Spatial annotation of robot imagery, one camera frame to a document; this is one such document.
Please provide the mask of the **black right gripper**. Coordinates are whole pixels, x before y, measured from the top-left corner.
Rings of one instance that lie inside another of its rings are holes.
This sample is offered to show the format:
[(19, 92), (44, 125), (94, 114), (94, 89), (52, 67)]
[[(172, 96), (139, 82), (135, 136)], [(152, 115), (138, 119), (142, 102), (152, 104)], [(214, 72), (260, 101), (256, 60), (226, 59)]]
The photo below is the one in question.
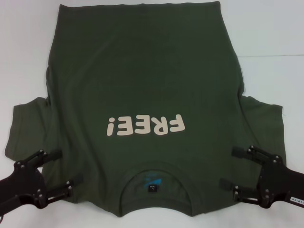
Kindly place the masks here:
[(270, 208), (277, 201), (304, 207), (304, 175), (287, 168), (278, 160), (278, 155), (270, 154), (253, 145), (246, 150), (233, 147), (231, 155), (263, 164), (258, 181), (258, 191), (234, 184), (226, 179), (220, 179), (220, 188), (231, 191), (233, 201), (259, 204), (265, 209)]

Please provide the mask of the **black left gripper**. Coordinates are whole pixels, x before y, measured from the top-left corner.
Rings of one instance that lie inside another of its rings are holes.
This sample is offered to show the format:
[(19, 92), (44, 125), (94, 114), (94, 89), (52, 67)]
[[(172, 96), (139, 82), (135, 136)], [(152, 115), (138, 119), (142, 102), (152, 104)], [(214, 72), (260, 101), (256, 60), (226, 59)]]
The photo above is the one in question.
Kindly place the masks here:
[(46, 152), (42, 149), (14, 164), (13, 173), (0, 181), (0, 208), (17, 209), (31, 204), (38, 209), (46, 206), (47, 202), (56, 202), (73, 196), (73, 189), (83, 183), (82, 174), (47, 190), (42, 174), (37, 168), (44, 164), (62, 158), (61, 149)]

